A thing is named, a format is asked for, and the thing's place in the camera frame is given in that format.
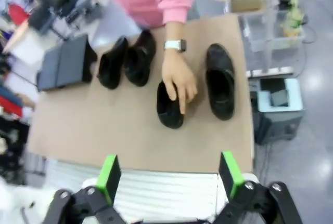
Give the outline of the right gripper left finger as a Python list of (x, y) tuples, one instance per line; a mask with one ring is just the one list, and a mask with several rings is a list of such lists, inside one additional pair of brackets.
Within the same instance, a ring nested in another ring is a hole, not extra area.
[(55, 192), (49, 205), (49, 223), (82, 223), (87, 217), (95, 217), (99, 223), (122, 223), (113, 207), (120, 178), (118, 157), (107, 156), (94, 185), (76, 193), (67, 189)]

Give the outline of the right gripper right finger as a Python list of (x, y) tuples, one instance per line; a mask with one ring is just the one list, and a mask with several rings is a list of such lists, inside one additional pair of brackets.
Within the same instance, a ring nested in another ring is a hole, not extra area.
[(213, 223), (240, 223), (247, 213), (258, 214), (264, 223), (303, 223), (285, 183), (274, 181), (266, 187), (245, 180), (230, 151), (221, 153), (219, 175), (228, 203)]

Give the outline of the person's left hand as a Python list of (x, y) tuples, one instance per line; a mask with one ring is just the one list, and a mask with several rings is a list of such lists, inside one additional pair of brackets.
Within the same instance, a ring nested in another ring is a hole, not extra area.
[(198, 93), (196, 78), (188, 66), (183, 54), (175, 49), (164, 51), (162, 80), (171, 100), (179, 101), (181, 114), (186, 113), (186, 106)]

